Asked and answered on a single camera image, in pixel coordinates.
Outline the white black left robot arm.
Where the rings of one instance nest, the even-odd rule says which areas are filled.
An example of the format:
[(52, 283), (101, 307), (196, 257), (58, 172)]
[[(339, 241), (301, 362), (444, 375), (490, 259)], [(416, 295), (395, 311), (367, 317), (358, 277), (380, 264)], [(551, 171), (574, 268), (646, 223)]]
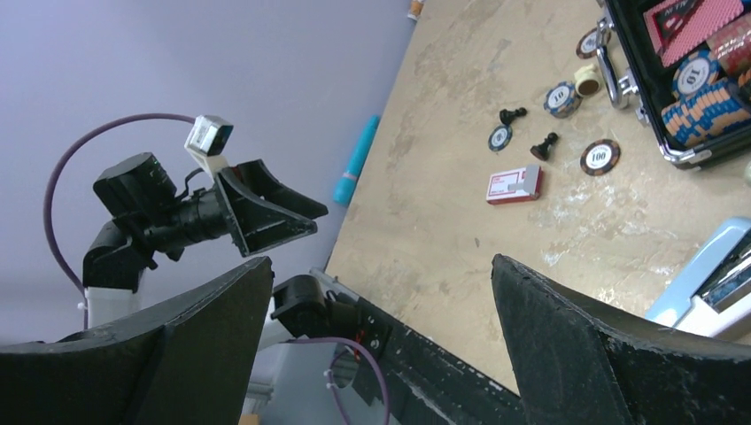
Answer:
[(173, 261), (197, 243), (230, 236), (244, 258), (316, 233), (326, 205), (280, 183), (260, 159), (224, 166), (213, 185), (179, 194), (150, 152), (104, 170), (93, 185), (111, 214), (82, 261), (91, 328), (141, 308), (156, 253)]

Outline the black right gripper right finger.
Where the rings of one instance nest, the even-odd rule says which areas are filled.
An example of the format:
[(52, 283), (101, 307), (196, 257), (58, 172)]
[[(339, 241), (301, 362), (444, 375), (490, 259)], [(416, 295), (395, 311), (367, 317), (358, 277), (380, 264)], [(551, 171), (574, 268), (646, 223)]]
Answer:
[(648, 321), (503, 254), (491, 280), (529, 423), (749, 423), (748, 346)]

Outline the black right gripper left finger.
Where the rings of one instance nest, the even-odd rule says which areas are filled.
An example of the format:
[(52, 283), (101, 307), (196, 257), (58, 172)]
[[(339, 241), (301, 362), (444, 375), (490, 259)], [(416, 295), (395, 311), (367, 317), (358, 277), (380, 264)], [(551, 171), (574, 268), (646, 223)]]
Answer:
[(2, 423), (238, 423), (273, 280), (257, 257), (57, 342), (3, 347)]

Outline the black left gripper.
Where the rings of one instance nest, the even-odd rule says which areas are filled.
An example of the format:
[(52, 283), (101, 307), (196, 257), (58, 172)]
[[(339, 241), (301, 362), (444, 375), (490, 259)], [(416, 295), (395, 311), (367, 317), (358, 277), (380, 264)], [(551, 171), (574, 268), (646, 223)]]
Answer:
[(213, 190), (232, 243), (244, 258), (317, 232), (329, 209), (281, 183), (262, 159), (221, 169)]

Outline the light blue stapler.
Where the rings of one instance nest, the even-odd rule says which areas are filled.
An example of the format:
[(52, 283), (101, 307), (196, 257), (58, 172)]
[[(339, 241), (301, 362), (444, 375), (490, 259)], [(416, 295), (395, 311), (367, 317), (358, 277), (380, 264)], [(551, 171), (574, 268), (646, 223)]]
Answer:
[(750, 336), (750, 219), (726, 220), (696, 252), (645, 318), (698, 336)]

